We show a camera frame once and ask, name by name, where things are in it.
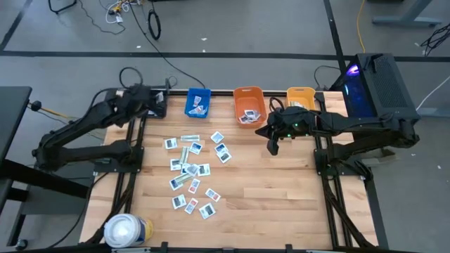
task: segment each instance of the yellow cable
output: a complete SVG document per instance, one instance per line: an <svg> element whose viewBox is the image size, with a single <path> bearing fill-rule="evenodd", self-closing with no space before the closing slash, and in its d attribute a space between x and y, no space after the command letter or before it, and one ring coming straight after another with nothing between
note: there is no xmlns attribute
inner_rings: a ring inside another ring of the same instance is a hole
<svg viewBox="0 0 450 253"><path fill-rule="evenodd" d="M366 52L366 48L364 47L363 39L361 38L361 33L359 32L359 16L361 15L361 11L363 10L364 3L366 3L366 0L363 0L363 3L359 8L358 18L356 18L356 30L358 31L359 43L361 44L361 48L363 48L363 53Z"/></svg>

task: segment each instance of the gray floor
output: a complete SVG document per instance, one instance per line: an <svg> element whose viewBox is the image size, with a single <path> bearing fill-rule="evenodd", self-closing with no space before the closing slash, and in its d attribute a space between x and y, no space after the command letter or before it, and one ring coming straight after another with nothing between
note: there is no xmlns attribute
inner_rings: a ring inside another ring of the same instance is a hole
<svg viewBox="0 0 450 253"><path fill-rule="evenodd" d="M55 8L72 0L54 0ZM103 0L104 4L113 0ZM0 0L0 37L13 23L25 0ZM105 11L97 1L83 0L89 14L103 29L117 32L120 27L105 23ZM360 1L331 0L344 54L361 52L356 35L356 15ZM400 29L371 24L374 15L403 13L412 1L366 3L361 14L361 33L367 52L389 52L396 56L422 56L421 43L432 34L430 29ZM156 43L164 52L220 53L310 53L334 55L322 1L317 0L184 0L157 2L162 21L162 37ZM423 12L450 22L446 0L434 0ZM141 10L137 16L143 21ZM127 28L120 35L104 34L93 27L80 4L54 15L46 1L34 0L18 25L7 51L68 52L154 52L139 32L131 13L123 14ZM450 56L446 41L432 56ZM334 60L170 58L182 70L198 77L211 89L234 89L257 85L263 89L286 90L290 86L315 87L313 72L319 65L337 66ZM134 66L143 72L144 83L162 84L174 75L179 88L197 86L195 81L173 70L159 58L87 58L87 57L0 57L1 85L27 85L33 88L31 100L67 115L80 116L99 89L118 86L118 72ZM449 74L450 63L398 63L413 102L417 105L428 92ZM338 72L323 69L321 84L330 86ZM424 108L449 107L446 99L450 85L442 87ZM392 249L417 252L447 252L450 233L450 162L445 158L450 138L444 136L449 119L424 118L416 127L421 141L408 150L397 150L400 160L374 170L380 207ZM33 163L31 149L40 136L60 127L45 116L27 111L18 129L8 158L23 164ZM98 145L85 136L73 146ZM59 171L64 176L90 176L88 164ZM88 185L91 180L82 183ZM75 222L84 202L76 198L34 188L24 212L34 211L25 221L21 237L30 240L30 249L57 241ZM0 216L0 250L4 247L11 221L19 206L7 202ZM81 226L60 245L78 241Z"/></svg>

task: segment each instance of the white cable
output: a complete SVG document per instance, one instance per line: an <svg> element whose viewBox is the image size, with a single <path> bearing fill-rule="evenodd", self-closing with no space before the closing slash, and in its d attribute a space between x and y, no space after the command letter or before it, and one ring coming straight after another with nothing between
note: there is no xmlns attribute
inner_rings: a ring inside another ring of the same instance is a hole
<svg viewBox="0 0 450 253"><path fill-rule="evenodd" d="M447 77L440 85L438 85L434 90L430 92L423 100L420 102L419 106L416 108L416 110L419 110L419 108L422 106L422 104L427 100L429 96L431 96L435 91L437 91L439 88L441 88L442 85L444 85L448 80L450 79L450 76Z"/></svg>

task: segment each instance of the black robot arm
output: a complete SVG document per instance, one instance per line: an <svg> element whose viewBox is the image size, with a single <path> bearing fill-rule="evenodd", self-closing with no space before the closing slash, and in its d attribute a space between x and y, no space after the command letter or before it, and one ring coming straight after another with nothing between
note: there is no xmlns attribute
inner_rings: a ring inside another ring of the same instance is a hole
<svg viewBox="0 0 450 253"><path fill-rule="evenodd" d="M94 129L104 129L114 124L122 127L148 110L157 110L157 103L157 98L153 98L150 94L150 87L143 85L129 87L121 96L107 96L104 101L90 106L82 118L44 135L39 142L39 147L32 151L37 166L44 170L56 171L68 162L103 157L113 158L118 162L132 162L136 152L126 140L118 140L110 145L98 147L64 148L63 146Z"/></svg>
<svg viewBox="0 0 450 253"><path fill-rule="evenodd" d="M413 123L393 115L383 117L344 117L334 112L319 112L301 107L274 108L269 113L267 125L256 134L269 139L267 149L278 154L278 140L297 136L337 136L344 132L364 134L347 145L333 144L327 147L328 160L345 160L349 156L376 148L393 146L409 148L419 141Z"/></svg>

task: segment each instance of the black cable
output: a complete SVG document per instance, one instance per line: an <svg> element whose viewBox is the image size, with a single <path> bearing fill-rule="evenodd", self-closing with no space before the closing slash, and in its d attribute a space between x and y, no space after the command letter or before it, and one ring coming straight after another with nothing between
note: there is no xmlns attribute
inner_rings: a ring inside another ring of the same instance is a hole
<svg viewBox="0 0 450 253"><path fill-rule="evenodd" d="M150 0L152 2L152 8L148 11L148 17L147 17L147 23L148 23L148 30L150 31L150 35L154 40L158 40L161 37L161 22L160 22L160 16L157 15L155 4L153 3L153 0ZM156 26L157 26L157 35L155 35L155 32L152 28L152 23L150 22L150 19L152 15L155 16L156 19Z"/></svg>
<svg viewBox="0 0 450 253"><path fill-rule="evenodd" d="M134 68L134 67L124 67L124 68L122 68L122 69L120 70L120 72L119 72L119 82L120 82L120 85L122 85L122 87L124 87L125 89L129 89L129 87L130 87L130 86L128 86L128 87L125 86L125 84L124 84L123 81L122 81L122 73L123 73L125 70L133 70L133 71L135 71L135 73L138 74L139 79L140 79L140 82L138 83L138 85L142 85L142 84L143 84L143 77L142 77L142 74L139 72L139 70L137 70L137 69Z"/></svg>
<svg viewBox="0 0 450 253"><path fill-rule="evenodd" d="M183 70L180 70L179 68L175 67L173 64L171 64L161 53L161 51L153 44L153 42L147 37L147 34L143 31L141 24L139 24L138 18L136 17L136 14L134 13L134 9L133 6L130 4L130 9L131 12L133 13L134 19L136 20L136 24L139 26L140 31L142 32L142 35L147 39L148 43L150 43L150 45L152 45L152 47L160 54L161 58L164 59L166 61L167 64L169 64L170 66L172 66L175 70L180 71L180 73L186 75L187 77L190 77L194 80L196 80L204 89L206 89L205 84L203 84L199 79L197 79L196 77L184 72Z"/></svg>
<svg viewBox="0 0 450 253"><path fill-rule="evenodd" d="M443 32L443 35L437 37L436 39L433 39L438 34L441 34ZM425 57L427 57L431 53L431 51L440 46L448 37L450 37L450 24L439 28L438 30L435 30L433 34L420 45L425 46Z"/></svg>
<svg viewBox="0 0 450 253"><path fill-rule="evenodd" d="M319 70L319 68L321 68L321 67L327 67L327 68L336 69L336 70L339 70L339 71L340 71L340 68L338 68L338 67L327 66L327 65L320 65L320 66L318 66L318 67L316 68L316 70L314 70L314 81L316 81L316 84L317 84L317 86L318 86L319 88L321 88L321 85L319 84L319 81L317 81L316 74L317 74L317 70Z"/></svg>
<svg viewBox="0 0 450 253"><path fill-rule="evenodd" d="M82 212L79 214L78 219L77 219L77 221L75 222L74 226L73 226L73 227L69 230L69 232L67 232L60 240L58 240L57 242L55 242L55 243L53 243L52 245L48 246L47 249L48 249L48 248L55 247L56 245L60 244L62 241L64 241L64 240L69 236L69 234L71 234L71 232L75 229L75 227L78 225L79 221L81 220L81 218L82 218L82 216L83 216L83 213L84 213L84 212L86 211L86 209L87 209L87 205L88 205L88 203L89 203L89 196L90 196L90 194L91 194L91 192L92 192L92 189L94 188L94 186L95 186L102 178L104 178L104 177L105 177L106 175L108 175L108 174L109 174L109 172L104 173L102 176L100 176L96 181L94 181L94 182L92 183L91 187L89 187L89 190L87 191L87 194L86 194L86 202L84 203L83 210L82 210Z"/></svg>
<svg viewBox="0 0 450 253"><path fill-rule="evenodd" d="M86 14L86 17L90 18L90 19L91 19L92 25L93 25L94 27L97 27L101 32L105 32L105 33L110 33L110 34L118 35L118 34L121 34L123 31L126 30L125 26L123 26L123 25L120 24L120 23L118 23L118 25L119 25L120 27L122 27L122 29L121 29L119 32L111 32L111 31L103 30L100 26L98 26L98 25L94 22L94 19L87 13L87 10L84 8L83 1L82 1L82 0L79 0L79 2L80 2L80 6L81 6L82 10L83 10L84 13Z"/></svg>

